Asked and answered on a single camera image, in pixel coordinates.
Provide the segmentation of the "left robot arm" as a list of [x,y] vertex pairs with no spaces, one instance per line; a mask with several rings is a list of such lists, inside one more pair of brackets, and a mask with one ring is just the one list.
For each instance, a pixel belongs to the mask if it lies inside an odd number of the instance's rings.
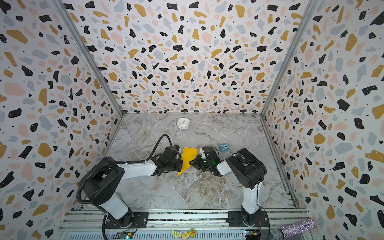
[[81,179],[77,201],[92,204],[117,221],[130,219],[131,209],[116,193],[120,182],[180,172],[183,160],[179,149],[177,145],[166,147],[163,153],[143,161],[115,161],[105,157]]

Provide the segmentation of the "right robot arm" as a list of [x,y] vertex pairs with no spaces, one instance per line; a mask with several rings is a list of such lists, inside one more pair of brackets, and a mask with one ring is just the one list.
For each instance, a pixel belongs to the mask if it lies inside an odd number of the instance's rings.
[[213,147],[203,147],[203,152],[198,154],[189,164],[202,172],[210,172],[216,177],[233,173],[243,186],[243,203],[240,210],[240,219],[234,217],[229,223],[254,226],[261,222],[262,215],[260,202],[261,186],[267,169],[249,150],[242,148],[224,160],[220,160]]

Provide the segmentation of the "blue owl toy block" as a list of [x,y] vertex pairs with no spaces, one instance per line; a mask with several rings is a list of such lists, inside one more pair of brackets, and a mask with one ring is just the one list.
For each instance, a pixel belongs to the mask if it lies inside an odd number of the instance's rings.
[[230,145],[227,143],[219,145],[220,152],[228,152],[230,150]]

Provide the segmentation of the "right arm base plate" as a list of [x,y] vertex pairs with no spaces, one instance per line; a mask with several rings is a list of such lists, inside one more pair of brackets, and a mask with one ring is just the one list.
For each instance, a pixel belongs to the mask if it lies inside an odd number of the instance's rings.
[[256,213],[250,215],[246,211],[230,211],[226,222],[231,228],[259,228],[270,226],[267,212],[259,209]]

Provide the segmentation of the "glitter microphone right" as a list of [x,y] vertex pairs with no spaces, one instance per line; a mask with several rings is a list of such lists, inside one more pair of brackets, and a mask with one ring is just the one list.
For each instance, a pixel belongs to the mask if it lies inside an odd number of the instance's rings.
[[269,233],[269,240],[284,240],[312,230],[316,227],[317,223],[312,219],[308,219],[280,229],[271,229]]

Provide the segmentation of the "colourful stickers on rail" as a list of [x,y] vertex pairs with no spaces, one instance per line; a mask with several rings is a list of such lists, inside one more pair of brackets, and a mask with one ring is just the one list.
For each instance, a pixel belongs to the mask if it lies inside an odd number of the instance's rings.
[[197,232],[192,228],[189,231],[178,231],[178,230],[172,230],[172,236],[174,238],[181,238],[182,240],[188,240],[193,239]]

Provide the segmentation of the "aluminium rail frame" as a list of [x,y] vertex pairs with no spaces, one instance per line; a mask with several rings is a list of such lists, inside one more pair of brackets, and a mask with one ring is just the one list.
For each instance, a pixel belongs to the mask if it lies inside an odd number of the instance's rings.
[[106,229],[104,214],[94,209],[71,211],[59,228],[58,240],[181,240],[172,230],[197,234],[194,240],[267,240],[271,229],[280,229],[309,219],[304,209],[264,209],[270,226],[231,228],[226,222],[228,212],[235,209],[149,209],[145,229]]

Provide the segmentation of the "yellow square paper sheet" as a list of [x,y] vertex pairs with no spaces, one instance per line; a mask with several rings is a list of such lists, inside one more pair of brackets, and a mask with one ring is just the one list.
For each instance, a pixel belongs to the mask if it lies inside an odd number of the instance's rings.
[[185,172],[191,165],[190,161],[194,160],[197,157],[198,149],[194,148],[183,148],[182,152],[182,170],[178,173],[178,176],[180,176],[183,172]]

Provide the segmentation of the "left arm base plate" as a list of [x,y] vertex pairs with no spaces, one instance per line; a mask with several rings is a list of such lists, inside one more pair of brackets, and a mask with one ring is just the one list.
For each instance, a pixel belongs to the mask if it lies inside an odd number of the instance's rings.
[[145,229],[149,219],[149,212],[128,212],[120,220],[107,217],[106,229]]

